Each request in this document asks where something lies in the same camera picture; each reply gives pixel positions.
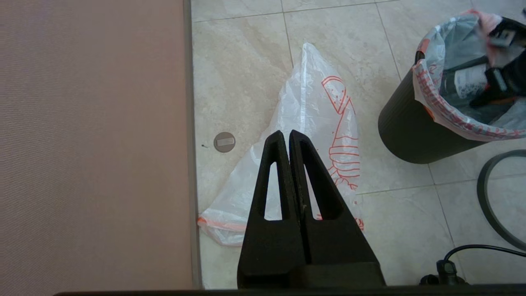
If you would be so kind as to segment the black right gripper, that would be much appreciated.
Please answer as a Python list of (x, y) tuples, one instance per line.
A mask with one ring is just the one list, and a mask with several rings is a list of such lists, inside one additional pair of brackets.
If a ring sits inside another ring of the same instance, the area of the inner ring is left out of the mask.
[(489, 32), (488, 46), (485, 77), (492, 92), (483, 92), (470, 106), (513, 105), (516, 96), (525, 96), (525, 25), (502, 18)]

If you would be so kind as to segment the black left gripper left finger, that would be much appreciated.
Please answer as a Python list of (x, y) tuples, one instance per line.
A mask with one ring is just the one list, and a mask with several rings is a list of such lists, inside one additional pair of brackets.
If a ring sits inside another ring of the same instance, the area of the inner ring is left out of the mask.
[[(281, 219), (266, 220), (271, 165), (276, 165)], [(305, 256), (295, 204), (295, 190), (284, 135), (267, 137), (239, 258), (240, 275), (286, 274), (304, 264)]]

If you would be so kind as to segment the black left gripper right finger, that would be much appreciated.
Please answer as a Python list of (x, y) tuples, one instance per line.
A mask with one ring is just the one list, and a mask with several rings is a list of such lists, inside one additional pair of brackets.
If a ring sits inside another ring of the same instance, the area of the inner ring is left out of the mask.
[(296, 130), (289, 159), (308, 264), (378, 264), (312, 141)]

